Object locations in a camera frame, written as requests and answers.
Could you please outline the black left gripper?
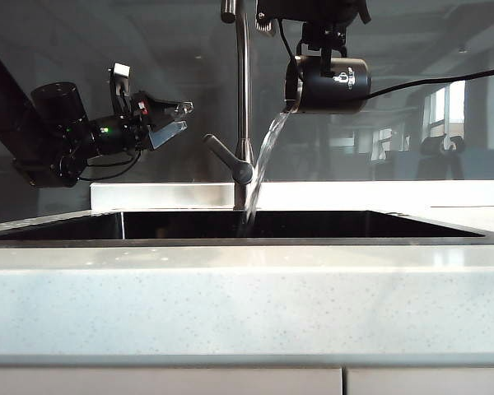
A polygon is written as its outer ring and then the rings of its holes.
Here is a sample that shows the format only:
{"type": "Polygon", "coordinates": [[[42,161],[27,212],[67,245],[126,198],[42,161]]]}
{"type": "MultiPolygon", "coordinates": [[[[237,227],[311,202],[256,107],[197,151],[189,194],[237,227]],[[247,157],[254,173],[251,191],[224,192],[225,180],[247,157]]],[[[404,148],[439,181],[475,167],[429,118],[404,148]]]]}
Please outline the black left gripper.
{"type": "Polygon", "coordinates": [[[186,119],[194,110],[191,101],[160,101],[139,91],[131,97],[133,120],[142,149],[154,151],[187,127],[186,119]]]}

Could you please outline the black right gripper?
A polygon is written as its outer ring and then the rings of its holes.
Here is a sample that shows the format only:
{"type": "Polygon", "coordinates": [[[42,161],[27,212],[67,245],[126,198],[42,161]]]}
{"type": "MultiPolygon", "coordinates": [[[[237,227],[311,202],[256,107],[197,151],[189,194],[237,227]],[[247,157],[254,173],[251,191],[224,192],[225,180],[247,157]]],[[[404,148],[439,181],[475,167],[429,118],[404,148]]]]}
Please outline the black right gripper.
{"type": "Polygon", "coordinates": [[[351,24],[357,16],[364,24],[371,21],[366,1],[257,1],[255,15],[260,24],[277,19],[303,21],[301,41],[308,46],[309,51],[321,50],[323,77],[332,75],[331,58],[334,50],[343,58],[347,57],[347,28],[337,24],[351,24]],[[329,23],[323,27],[323,35],[321,26],[316,22],[329,23]]]}

